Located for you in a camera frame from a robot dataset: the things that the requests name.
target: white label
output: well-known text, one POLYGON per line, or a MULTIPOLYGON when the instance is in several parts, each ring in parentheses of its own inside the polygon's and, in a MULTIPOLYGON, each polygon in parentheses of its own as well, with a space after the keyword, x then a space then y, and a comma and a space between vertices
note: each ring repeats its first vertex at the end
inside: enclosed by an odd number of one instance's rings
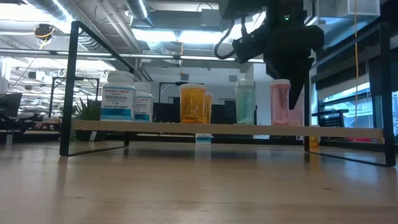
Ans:
POLYGON ((134 117, 134 98, 136 90, 125 87, 103 88, 101 120, 132 121, 134 117))
POLYGON ((152 122, 154 99, 149 96, 137 96, 134 105, 134 120, 138 122, 152 122))

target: mint green container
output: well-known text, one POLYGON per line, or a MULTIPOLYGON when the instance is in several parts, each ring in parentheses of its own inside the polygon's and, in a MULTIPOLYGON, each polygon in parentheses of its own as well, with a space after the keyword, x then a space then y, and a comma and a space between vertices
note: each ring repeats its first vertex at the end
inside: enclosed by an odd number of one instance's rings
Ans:
POLYGON ((240 79, 235 86, 236 122, 254 124, 256 107, 256 83, 254 80, 240 79))

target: white supplement bottle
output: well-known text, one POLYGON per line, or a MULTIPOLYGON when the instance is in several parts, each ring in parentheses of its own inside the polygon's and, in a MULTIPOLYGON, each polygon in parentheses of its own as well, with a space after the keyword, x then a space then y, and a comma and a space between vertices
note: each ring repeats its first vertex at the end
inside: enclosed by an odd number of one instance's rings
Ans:
POLYGON ((129 72, 109 72, 102 90, 101 121, 134 121, 136 89, 129 72))
POLYGON ((134 120, 137 122, 152 122, 154 96, 150 93, 150 83, 137 82, 134 87, 137 90, 134 120))

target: robotic arm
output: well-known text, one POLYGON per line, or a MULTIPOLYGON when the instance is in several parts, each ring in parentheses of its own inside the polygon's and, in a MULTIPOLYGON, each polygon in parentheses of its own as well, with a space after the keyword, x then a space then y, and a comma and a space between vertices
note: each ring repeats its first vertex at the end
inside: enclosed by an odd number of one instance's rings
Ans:
POLYGON ((216 44, 215 55, 226 59, 236 54, 238 62, 245 63, 263 54, 268 75, 274 79, 290 80, 289 108, 293 109, 314 61, 309 58, 311 50, 318 50, 324 45, 323 31, 318 26, 305 26, 307 12, 303 10, 303 0, 225 1, 228 3, 223 19, 230 19, 231 25, 216 44), (258 29, 248 34, 244 26, 247 13, 264 8, 266 19, 258 29), (242 37, 233 40, 232 52, 221 56, 217 53, 218 47, 231 32, 236 18, 241 18, 242 37))

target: pink container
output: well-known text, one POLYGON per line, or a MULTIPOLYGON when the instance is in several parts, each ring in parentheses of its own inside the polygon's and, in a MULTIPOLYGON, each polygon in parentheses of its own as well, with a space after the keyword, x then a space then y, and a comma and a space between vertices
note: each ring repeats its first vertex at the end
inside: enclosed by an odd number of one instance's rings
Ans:
POLYGON ((271 89, 271 125, 289 124, 289 80, 273 80, 271 89))
POLYGON ((289 110, 289 126, 302 127, 304 125, 304 89, 298 97, 296 106, 293 110, 289 110))

